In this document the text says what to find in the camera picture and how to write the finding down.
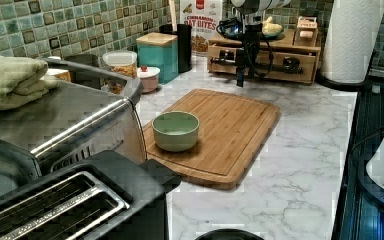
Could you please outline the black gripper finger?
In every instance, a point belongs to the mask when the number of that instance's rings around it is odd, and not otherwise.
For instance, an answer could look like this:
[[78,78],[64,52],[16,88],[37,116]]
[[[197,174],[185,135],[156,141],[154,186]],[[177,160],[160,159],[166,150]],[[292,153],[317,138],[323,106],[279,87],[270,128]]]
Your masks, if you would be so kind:
[[255,67],[255,57],[254,57],[254,52],[252,47],[248,48],[247,54],[248,54],[248,61],[249,61],[249,76],[259,77],[259,72]]
[[245,57],[245,52],[242,48],[239,48],[236,50],[235,65],[236,65],[236,77],[237,77],[236,85],[239,87],[242,87],[244,85],[245,69],[246,69],[246,57]]

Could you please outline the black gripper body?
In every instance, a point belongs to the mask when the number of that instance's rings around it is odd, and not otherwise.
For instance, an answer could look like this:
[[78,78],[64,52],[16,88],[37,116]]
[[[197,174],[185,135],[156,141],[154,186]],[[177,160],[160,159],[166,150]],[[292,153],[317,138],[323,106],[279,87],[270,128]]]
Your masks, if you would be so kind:
[[239,14],[227,20],[221,20],[217,33],[224,38],[240,41],[247,50],[258,51],[262,38],[261,17]]

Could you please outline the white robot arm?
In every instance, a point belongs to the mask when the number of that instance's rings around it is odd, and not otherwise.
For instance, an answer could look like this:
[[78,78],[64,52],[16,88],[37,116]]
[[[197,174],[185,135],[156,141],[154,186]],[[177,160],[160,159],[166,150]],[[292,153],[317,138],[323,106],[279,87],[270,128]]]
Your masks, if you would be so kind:
[[[249,77],[257,76],[264,79],[272,70],[274,54],[270,43],[263,33],[262,12],[268,9],[283,7],[291,0],[230,0],[235,10],[235,18],[219,23],[216,30],[223,37],[230,40],[238,40],[241,47],[236,50],[233,59],[228,58],[228,52],[221,50],[220,55],[211,60],[225,66],[236,67],[236,85],[242,87],[245,74]],[[266,72],[257,70],[256,58],[261,50],[260,43],[264,41],[269,54],[269,64]]]

